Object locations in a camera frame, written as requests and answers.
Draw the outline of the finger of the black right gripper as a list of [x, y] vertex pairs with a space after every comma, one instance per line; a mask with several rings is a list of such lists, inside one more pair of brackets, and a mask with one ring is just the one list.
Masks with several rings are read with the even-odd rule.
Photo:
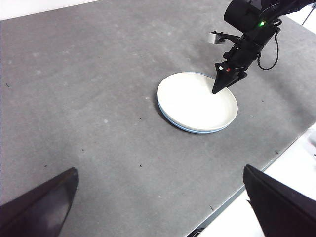
[[216, 94], [225, 87], [229, 87], [235, 82], [240, 70], [233, 63], [215, 63], [216, 79], [212, 89], [212, 93]]
[[235, 83], [239, 82], [240, 80], [244, 79], [247, 76], [248, 76], [248, 74], [246, 72], [240, 71], [238, 74], [236, 74], [232, 78], [230, 78], [230, 81], [226, 85], [226, 87], [228, 88], [228, 87], [234, 85]]

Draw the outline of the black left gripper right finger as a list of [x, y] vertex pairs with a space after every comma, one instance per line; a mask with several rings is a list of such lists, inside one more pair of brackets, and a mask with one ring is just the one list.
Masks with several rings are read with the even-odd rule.
[[250, 205], [266, 237], [314, 237], [316, 201], [257, 168], [243, 170]]

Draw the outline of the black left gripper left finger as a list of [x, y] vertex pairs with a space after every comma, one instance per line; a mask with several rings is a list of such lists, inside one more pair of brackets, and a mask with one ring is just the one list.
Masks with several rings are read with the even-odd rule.
[[79, 182], [74, 167], [0, 206], [2, 237], [57, 237]]

